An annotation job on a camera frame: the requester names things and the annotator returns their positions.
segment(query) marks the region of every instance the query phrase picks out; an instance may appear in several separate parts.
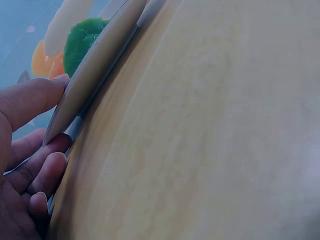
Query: wooden surface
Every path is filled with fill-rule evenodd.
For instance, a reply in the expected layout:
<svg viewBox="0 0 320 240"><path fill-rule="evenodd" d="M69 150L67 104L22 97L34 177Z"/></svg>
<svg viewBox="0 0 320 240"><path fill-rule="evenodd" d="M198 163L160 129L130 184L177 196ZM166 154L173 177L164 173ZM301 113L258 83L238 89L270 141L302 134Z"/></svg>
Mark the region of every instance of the wooden surface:
<svg viewBox="0 0 320 240"><path fill-rule="evenodd" d="M320 2L151 13L72 148L49 239L319 239Z"/></svg>

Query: orange vegetable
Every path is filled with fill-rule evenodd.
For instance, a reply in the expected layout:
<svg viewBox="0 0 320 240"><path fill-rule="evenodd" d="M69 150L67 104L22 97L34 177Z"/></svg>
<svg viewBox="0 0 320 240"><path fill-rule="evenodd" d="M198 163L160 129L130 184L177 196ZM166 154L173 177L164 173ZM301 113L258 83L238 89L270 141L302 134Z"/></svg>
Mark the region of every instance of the orange vegetable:
<svg viewBox="0 0 320 240"><path fill-rule="evenodd" d="M56 56L50 69L49 79L54 79L55 77L65 73L63 61L63 53L60 53L58 56Z"/></svg>
<svg viewBox="0 0 320 240"><path fill-rule="evenodd" d="M31 63L32 73L37 77L47 77L55 58L56 56L45 55L44 41L41 40L33 52Z"/></svg>

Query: green vegetable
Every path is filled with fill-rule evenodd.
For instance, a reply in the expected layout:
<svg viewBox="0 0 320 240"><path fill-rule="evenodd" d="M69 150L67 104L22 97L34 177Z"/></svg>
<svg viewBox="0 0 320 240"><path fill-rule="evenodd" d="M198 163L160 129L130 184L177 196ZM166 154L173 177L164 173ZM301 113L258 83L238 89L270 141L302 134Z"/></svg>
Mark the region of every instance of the green vegetable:
<svg viewBox="0 0 320 240"><path fill-rule="evenodd" d="M108 23L108 20L93 17L78 23L71 29L66 40L63 56L64 72L70 78Z"/></svg>

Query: cutting board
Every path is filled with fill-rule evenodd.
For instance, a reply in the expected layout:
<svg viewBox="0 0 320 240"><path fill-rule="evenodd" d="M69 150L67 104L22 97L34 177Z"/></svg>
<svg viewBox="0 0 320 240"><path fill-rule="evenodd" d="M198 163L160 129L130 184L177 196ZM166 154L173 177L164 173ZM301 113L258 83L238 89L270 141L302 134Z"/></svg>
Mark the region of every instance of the cutting board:
<svg viewBox="0 0 320 240"><path fill-rule="evenodd" d="M68 157L48 238L316 240L320 2L155 0Z"/></svg>

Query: hand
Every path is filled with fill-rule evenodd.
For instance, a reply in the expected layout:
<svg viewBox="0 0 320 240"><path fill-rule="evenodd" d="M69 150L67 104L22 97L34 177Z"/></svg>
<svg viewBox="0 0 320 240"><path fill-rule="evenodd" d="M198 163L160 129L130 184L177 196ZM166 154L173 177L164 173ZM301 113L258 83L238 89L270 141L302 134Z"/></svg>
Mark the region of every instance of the hand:
<svg viewBox="0 0 320 240"><path fill-rule="evenodd" d="M49 223L47 199L65 172L63 153L71 139L60 134L34 154L42 146L45 129L13 142L12 133L53 108L68 81L68 76L61 75L0 89L0 239L33 240L45 236Z"/></svg>

